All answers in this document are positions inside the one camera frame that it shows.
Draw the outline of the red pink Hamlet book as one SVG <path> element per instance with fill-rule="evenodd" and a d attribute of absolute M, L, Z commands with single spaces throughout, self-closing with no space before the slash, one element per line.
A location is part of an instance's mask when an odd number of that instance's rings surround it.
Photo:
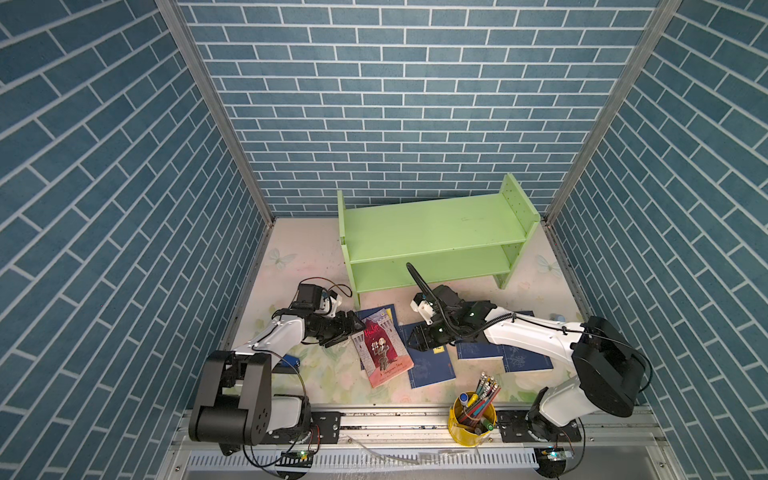
<path fill-rule="evenodd" d="M 414 361 L 407 352 L 394 323 L 367 318 L 364 330 L 352 337 L 353 345 L 372 388 L 378 388 L 410 371 Z"/>

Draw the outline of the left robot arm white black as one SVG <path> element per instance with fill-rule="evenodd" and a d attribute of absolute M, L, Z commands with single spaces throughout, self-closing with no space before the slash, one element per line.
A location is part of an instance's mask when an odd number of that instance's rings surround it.
<path fill-rule="evenodd" d="M 308 337 L 321 347 L 332 347 L 364 329 L 353 311 L 333 316 L 277 311 L 265 331 L 248 343 L 207 357 L 189 420 L 189 438 L 217 444 L 226 455 L 276 436 L 290 442 L 304 439 L 312 426 L 308 395 L 275 394 L 275 368 Z"/>

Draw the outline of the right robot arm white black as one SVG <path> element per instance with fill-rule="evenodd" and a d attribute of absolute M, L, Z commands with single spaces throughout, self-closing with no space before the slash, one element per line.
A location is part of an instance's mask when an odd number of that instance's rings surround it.
<path fill-rule="evenodd" d="M 574 371 L 559 385 L 542 388 L 525 415 L 529 434 L 539 441 L 555 440 L 572 421 L 595 412 L 632 416 L 642 377 L 650 373 L 647 358 L 601 317 L 546 320 L 488 300 L 465 301 L 445 285 L 416 294 L 410 307 L 423 319 L 406 341 L 418 351 L 463 343 L 510 346 Z"/>

